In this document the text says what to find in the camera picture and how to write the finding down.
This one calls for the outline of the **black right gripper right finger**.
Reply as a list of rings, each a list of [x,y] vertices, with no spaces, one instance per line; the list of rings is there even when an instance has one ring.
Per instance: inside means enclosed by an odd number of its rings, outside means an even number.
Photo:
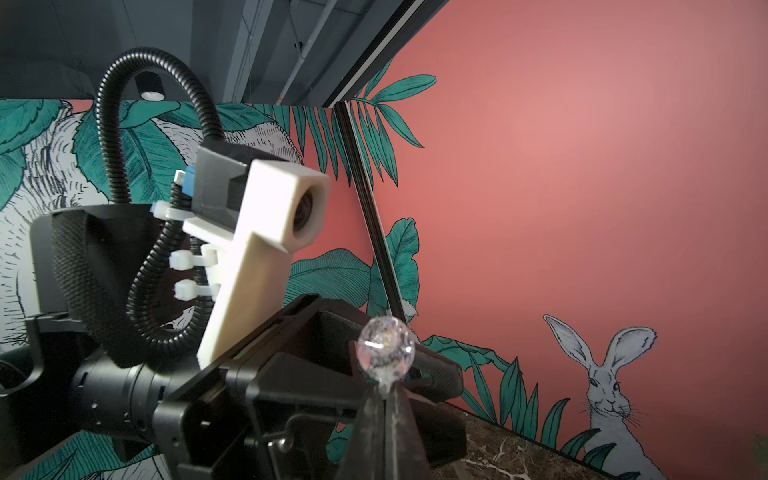
[[[386,399],[386,478],[432,478],[409,398],[400,385]]]

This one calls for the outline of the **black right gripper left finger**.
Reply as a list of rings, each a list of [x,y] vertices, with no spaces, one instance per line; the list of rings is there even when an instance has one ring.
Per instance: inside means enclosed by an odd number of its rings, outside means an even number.
[[[353,431],[337,472],[336,480],[380,480],[385,478],[385,400],[378,387],[363,397]]]

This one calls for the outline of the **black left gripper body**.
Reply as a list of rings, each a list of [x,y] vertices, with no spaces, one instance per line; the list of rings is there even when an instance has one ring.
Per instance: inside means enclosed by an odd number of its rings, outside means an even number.
[[[326,445],[365,382],[351,353],[369,317],[301,295],[158,404],[173,479],[330,479]]]

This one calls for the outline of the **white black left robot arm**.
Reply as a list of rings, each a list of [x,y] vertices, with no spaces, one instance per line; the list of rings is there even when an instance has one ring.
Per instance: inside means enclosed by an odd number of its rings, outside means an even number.
[[[202,139],[169,200],[140,205],[119,105],[151,69],[189,96]],[[199,79],[156,48],[109,66],[95,116],[112,201],[34,224],[36,275],[63,305],[1,358],[3,474],[80,431],[122,461],[157,447],[175,479],[429,479],[466,455],[444,405],[463,389],[456,362],[396,317],[285,298],[323,227],[327,175],[228,141]]]

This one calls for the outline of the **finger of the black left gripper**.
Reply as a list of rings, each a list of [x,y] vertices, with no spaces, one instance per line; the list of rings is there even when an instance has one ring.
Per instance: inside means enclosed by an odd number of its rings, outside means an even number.
[[[464,391],[461,367],[422,344],[415,346],[412,369],[419,370],[421,377],[410,380],[410,391],[433,402],[454,399]]]
[[[432,468],[463,459],[467,454],[466,424],[461,413],[424,397],[409,398],[416,426]]]

